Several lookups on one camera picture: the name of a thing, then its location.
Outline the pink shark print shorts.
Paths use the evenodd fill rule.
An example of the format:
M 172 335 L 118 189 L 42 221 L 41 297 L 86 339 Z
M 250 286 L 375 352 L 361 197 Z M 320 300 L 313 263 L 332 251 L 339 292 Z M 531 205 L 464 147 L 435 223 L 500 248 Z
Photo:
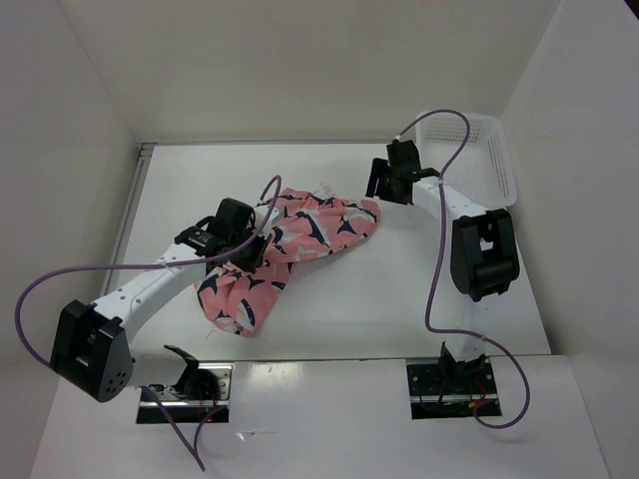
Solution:
M 271 216 L 263 263 L 246 272 L 228 262 L 195 284 L 205 318 L 218 329 L 251 337 L 263 326 L 296 265 L 340 253 L 370 237 L 381 212 L 371 199 L 321 197 L 285 188 Z

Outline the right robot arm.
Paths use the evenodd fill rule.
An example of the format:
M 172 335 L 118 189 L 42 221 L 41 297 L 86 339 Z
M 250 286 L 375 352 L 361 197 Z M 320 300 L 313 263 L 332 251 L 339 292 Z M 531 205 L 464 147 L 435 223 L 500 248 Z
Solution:
M 387 158 L 374 159 L 365 195 L 415 206 L 439 222 L 439 246 L 425 309 L 426 328 L 443 336 L 439 384 L 459 392 L 484 369 L 486 334 L 493 315 L 490 299 L 509 290 L 520 264 L 512 219 L 489 210 L 446 184 L 440 172 L 424 169 L 412 141 L 394 139 Z M 439 281 L 448 277 L 463 297 L 462 311 L 442 326 L 431 322 Z

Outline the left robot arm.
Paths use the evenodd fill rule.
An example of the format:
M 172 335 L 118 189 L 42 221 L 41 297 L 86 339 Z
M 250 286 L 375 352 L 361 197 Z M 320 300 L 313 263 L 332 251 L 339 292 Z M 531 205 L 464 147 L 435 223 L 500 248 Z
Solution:
M 140 274 L 89 304 L 61 311 L 51 354 L 52 369 L 104 403 L 128 386 L 164 385 L 185 399 L 200 384 L 199 360 L 166 344 L 159 352 L 134 352 L 141 328 L 184 289 L 227 262 L 254 271 L 262 262 L 274 207 L 263 215 L 238 200 L 224 199 L 215 215 L 179 233 Z

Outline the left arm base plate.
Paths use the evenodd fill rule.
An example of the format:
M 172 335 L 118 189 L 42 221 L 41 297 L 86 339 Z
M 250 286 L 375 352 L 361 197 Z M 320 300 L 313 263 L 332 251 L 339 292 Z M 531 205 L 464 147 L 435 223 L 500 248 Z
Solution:
M 229 421 L 230 396 L 234 366 L 231 363 L 204 362 L 197 379 L 186 391 L 174 386 L 152 384 L 152 393 L 142 392 L 136 417 L 137 424 L 166 424 L 153 396 L 156 396 L 177 424 L 197 424 L 208 414 L 209 423 Z

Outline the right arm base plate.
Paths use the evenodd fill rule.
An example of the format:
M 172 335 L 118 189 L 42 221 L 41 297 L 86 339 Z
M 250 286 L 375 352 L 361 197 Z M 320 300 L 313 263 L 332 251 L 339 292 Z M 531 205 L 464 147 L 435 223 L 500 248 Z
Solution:
M 412 420 L 457 419 L 502 415 L 492 366 L 485 362 L 475 376 L 454 382 L 445 379 L 436 358 L 408 361 L 405 365 Z

